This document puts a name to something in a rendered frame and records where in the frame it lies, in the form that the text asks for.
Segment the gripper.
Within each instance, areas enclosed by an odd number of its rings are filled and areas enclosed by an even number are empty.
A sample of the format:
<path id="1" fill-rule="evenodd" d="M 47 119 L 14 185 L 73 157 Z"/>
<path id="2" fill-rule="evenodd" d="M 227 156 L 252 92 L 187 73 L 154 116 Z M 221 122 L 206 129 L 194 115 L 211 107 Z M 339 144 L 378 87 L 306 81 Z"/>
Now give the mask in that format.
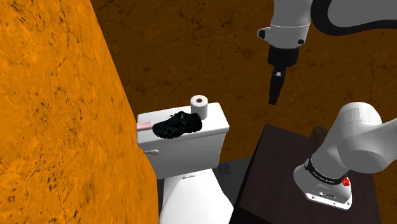
<path id="1" fill-rule="evenodd" d="M 284 85 L 286 68 L 294 66 L 297 63 L 299 53 L 300 47 L 284 49 L 270 45 L 268 63 L 272 65 L 274 69 L 270 79 L 269 104 L 277 104 L 281 88 Z"/>

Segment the black sports shoe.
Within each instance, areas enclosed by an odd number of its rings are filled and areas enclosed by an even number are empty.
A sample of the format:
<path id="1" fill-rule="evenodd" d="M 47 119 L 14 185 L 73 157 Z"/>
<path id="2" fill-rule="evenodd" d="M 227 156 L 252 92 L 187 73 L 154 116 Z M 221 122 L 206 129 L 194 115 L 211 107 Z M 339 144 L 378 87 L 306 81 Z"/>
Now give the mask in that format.
<path id="1" fill-rule="evenodd" d="M 158 122 L 152 126 L 154 135 L 162 139 L 174 139 L 183 134 L 198 132 L 202 129 L 201 117 L 180 111 L 171 115 L 168 120 Z"/>

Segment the pink soap bar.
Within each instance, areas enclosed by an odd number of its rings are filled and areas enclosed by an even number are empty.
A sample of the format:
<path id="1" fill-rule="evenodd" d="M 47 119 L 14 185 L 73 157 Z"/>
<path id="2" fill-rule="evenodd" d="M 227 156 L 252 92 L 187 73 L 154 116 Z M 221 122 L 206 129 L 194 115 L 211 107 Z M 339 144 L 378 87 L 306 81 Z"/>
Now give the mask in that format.
<path id="1" fill-rule="evenodd" d="M 151 130 L 153 126 L 152 121 L 147 121 L 147 122 L 137 122 L 136 123 L 136 131 L 145 131 L 145 130 Z"/>

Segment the white toilet paper roll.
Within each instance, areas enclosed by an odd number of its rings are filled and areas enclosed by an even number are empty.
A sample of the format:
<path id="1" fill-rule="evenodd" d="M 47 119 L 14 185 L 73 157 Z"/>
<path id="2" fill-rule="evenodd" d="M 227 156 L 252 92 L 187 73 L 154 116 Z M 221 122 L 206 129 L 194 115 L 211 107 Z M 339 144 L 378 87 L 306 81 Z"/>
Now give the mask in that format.
<path id="1" fill-rule="evenodd" d="M 190 113 L 198 114 L 201 120 L 205 120 L 207 118 L 207 106 L 208 98 L 204 95 L 194 95 L 190 99 Z"/>

